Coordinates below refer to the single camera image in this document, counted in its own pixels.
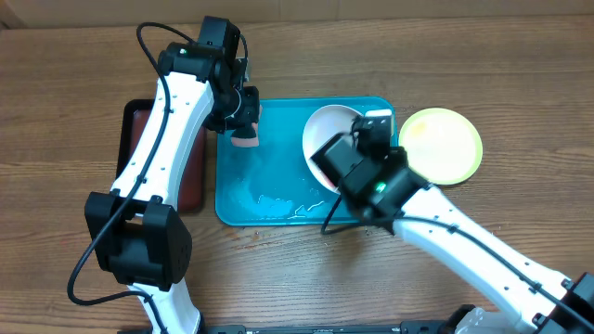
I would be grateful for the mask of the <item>dark green sponge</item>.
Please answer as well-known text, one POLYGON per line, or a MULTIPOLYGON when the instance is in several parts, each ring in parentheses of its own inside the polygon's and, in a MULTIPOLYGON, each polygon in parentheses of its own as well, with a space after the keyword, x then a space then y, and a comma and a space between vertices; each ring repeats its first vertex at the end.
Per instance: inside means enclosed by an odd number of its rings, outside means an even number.
POLYGON ((231 144, 238 148, 256 148, 260 144, 259 121, 262 116, 263 107, 259 106, 257 121, 250 127, 237 129, 232 133, 231 144))

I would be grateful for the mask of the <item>white pink-rimmed plate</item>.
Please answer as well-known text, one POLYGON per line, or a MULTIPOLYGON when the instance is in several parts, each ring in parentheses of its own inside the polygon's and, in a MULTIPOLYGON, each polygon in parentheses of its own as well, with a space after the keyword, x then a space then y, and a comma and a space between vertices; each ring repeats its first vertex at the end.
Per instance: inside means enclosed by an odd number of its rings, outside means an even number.
POLYGON ((344 105, 327 105, 315 111, 303 129, 303 156, 311 174, 320 185, 336 194, 340 191, 312 160, 314 154, 338 133, 348 133, 356 117, 363 114, 344 105))

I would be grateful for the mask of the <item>yellow-green plate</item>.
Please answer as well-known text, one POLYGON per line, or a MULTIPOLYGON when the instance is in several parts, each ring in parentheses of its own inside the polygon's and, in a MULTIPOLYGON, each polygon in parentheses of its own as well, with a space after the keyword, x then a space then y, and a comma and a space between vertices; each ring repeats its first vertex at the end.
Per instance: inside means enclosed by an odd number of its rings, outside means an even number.
POLYGON ((412 114, 400 129, 398 143, 407 152, 409 167, 441 186, 471 178, 484 153, 475 126, 463 115, 445 108, 427 108, 412 114))

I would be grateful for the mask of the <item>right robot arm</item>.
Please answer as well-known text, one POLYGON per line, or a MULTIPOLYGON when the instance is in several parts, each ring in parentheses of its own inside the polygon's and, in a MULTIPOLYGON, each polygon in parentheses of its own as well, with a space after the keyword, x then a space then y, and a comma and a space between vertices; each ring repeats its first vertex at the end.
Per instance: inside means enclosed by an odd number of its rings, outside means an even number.
POLYGON ((592 332, 592 275, 572 281, 532 261, 441 191, 469 178, 480 164, 482 140, 468 119, 450 109, 422 109, 405 121, 399 143, 387 175, 363 177, 364 187, 343 181, 341 193, 363 224, 430 253, 496 306, 473 321, 462 317, 458 332, 592 332))

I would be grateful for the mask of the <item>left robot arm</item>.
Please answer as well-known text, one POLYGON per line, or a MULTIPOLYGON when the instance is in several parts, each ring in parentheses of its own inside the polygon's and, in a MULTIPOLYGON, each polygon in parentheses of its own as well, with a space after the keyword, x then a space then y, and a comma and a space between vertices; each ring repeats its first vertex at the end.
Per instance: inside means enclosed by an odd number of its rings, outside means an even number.
POLYGON ((92 238, 67 285, 73 288, 85 262, 97 257, 100 268, 127 286, 144 306, 154 333, 197 333, 200 311, 192 303, 185 273, 192 237, 179 217, 183 175, 201 128, 230 132, 239 147, 258 144, 261 115, 258 92, 245 87, 245 43, 170 44, 151 62, 159 80, 151 113, 132 157, 107 194, 93 192, 84 207, 92 238))

